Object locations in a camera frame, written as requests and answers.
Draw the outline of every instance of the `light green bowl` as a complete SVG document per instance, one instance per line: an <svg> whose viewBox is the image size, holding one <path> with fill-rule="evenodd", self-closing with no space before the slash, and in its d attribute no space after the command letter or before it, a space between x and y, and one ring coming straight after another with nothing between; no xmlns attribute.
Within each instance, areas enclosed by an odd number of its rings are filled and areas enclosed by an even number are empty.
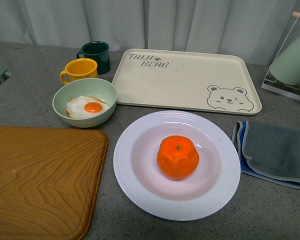
<svg viewBox="0 0 300 240"><path fill-rule="evenodd" d="M67 102L73 97L92 96L103 100L109 108L100 115L89 118L72 118L66 113ZM53 97L52 107L66 123L78 128L91 128L104 123L115 111L118 93L112 83L101 78L83 78L60 88Z"/></svg>

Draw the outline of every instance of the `orange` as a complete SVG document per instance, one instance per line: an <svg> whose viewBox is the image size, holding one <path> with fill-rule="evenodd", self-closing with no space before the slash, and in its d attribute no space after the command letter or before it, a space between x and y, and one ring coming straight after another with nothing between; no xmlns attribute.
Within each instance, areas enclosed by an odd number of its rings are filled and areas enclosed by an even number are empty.
<svg viewBox="0 0 300 240"><path fill-rule="evenodd" d="M178 180L189 176L196 170L199 164L199 154L189 138L172 135L162 140L156 162L164 174Z"/></svg>

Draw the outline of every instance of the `tray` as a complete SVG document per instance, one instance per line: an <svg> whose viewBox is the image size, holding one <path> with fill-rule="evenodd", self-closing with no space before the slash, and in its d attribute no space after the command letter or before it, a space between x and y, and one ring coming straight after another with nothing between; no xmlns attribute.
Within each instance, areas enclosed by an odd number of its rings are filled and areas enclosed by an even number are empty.
<svg viewBox="0 0 300 240"><path fill-rule="evenodd" d="M100 130L0 126L0 239L83 239L107 149Z"/></svg>
<svg viewBox="0 0 300 240"><path fill-rule="evenodd" d="M129 49L112 83L122 105L238 115L262 108L244 61L231 55Z"/></svg>

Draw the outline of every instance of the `egg yolk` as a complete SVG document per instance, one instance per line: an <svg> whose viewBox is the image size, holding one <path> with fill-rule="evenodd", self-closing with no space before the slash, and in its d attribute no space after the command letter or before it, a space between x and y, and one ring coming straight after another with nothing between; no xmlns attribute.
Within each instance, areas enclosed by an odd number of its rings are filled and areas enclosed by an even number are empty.
<svg viewBox="0 0 300 240"><path fill-rule="evenodd" d="M98 113L102 110L102 105L98 102L88 102L86 105L84 105L84 110L88 113Z"/></svg>

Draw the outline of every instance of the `wooden cutting board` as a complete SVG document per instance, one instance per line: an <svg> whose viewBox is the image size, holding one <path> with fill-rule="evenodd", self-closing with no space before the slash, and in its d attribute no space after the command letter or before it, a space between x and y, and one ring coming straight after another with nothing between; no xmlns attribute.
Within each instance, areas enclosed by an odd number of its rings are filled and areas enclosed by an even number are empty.
<svg viewBox="0 0 300 240"><path fill-rule="evenodd" d="M0 126L0 239L83 239L108 142L96 129Z"/></svg>

